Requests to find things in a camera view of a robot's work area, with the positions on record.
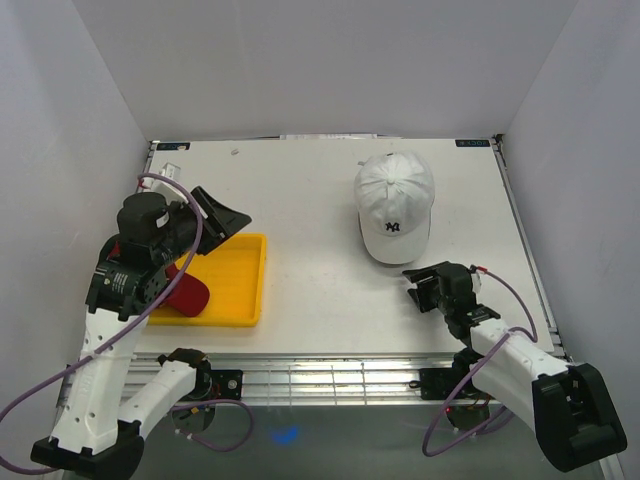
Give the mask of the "yellow plastic tray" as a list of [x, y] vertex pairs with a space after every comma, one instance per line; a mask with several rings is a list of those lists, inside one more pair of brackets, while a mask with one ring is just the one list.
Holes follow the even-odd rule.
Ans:
[[206, 284], [210, 300], [193, 318], [167, 307], [157, 308], [151, 325], [253, 327], [261, 315], [267, 239], [263, 234], [238, 234], [206, 256], [196, 256], [186, 273]]

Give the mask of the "red baseball cap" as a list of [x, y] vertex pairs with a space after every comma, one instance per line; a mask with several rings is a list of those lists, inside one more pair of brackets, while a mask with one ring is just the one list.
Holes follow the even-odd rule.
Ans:
[[[100, 252], [100, 259], [117, 259], [120, 255], [118, 240], [111, 238]], [[166, 268], [165, 273], [169, 281], [179, 273], [176, 263]], [[210, 291], [204, 282], [196, 277], [184, 273], [180, 281], [160, 304], [176, 310], [180, 315], [193, 318], [203, 312], [210, 300]]]

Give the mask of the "white cap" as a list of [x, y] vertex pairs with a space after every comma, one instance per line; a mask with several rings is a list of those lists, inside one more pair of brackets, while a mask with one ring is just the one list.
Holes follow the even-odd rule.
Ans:
[[392, 151], [359, 164], [354, 200], [368, 254], [387, 265], [421, 258], [431, 230], [435, 181], [414, 151]]

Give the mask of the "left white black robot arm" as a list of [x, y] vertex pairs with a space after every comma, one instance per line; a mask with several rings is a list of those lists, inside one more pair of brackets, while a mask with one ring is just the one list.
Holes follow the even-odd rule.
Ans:
[[147, 192], [124, 200], [86, 297], [81, 365], [51, 434], [34, 443], [32, 461], [89, 479], [128, 479], [145, 439], [176, 403], [213, 399], [211, 364], [188, 348], [160, 356], [159, 373], [129, 401], [121, 395], [150, 313], [182, 278], [169, 275], [170, 267], [209, 254], [250, 222], [200, 187], [184, 199]]

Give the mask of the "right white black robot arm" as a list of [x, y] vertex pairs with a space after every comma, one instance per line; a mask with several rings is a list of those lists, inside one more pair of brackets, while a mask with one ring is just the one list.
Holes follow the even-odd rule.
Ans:
[[402, 273], [418, 310], [438, 311], [464, 345], [454, 357], [439, 413], [450, 414], [457, 397], [485, 394], [501, 409], [463, 435], [489, 433], [510, 413], [534, 432], [546, 459], [561, 472], [623, 452], [627, 436], [601, 373], [541, 350], [534, 326], [511, 327], [480, 303], [480, 278], [489, 273], [448, 261]]

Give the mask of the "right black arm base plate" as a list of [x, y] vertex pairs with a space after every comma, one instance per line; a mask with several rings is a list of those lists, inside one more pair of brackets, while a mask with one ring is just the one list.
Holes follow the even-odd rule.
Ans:
[[[418, 390], [422, 400], [445, 400], [464, 377], [454, 368], [421, 368], [418, 377], [408, 382], [410, 389]], [[492, 396], [478, 390], [467, 381], [454, 397], [455, 400], [489, 400]]]

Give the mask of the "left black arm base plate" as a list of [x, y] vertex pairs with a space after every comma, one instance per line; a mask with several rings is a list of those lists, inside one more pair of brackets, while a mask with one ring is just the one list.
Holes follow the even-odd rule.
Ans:
[[242, 370], [212, 370], [204, 374], [204, 399], [240, 400], [244, 372]]

